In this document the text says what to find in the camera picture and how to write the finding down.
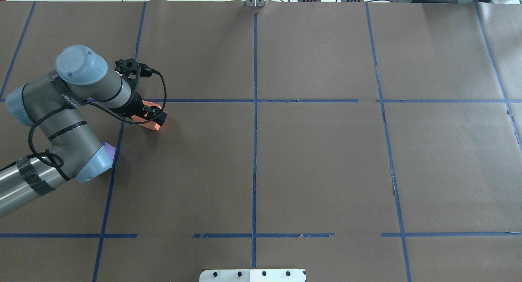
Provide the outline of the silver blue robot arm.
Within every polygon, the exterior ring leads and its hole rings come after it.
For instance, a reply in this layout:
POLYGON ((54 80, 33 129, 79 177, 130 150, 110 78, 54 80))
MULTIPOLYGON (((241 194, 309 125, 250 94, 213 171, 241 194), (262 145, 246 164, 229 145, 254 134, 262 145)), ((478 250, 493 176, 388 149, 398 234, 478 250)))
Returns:
POLYGON ((117 120, 158 130, 166 120, 161 105, 142 99, 139 79, 161 75, 135 59, 115 68, 84 45, 65 48, 46 76, 14 90, 5 99, 8 112, 30 128, 31 153, 1 170, 1 216, 47 196, 75 179, 86 183, 115 160, 115 148, 99 141, 80 108, 93 106, 117 120))

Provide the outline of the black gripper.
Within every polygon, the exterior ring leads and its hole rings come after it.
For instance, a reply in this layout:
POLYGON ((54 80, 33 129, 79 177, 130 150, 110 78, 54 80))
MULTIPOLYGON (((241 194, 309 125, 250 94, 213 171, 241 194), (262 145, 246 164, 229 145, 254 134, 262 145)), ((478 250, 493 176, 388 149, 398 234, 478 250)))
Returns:
POLYGON ((163 126, 167 114, 162 111, 161 106, 152 105, 148 106, 142 102, 141 96, 130 96, 127 102, 121 106, 121 117, 132 117, 138 116, 143 119, 149 120, 147 124, 153 126, 163 126))

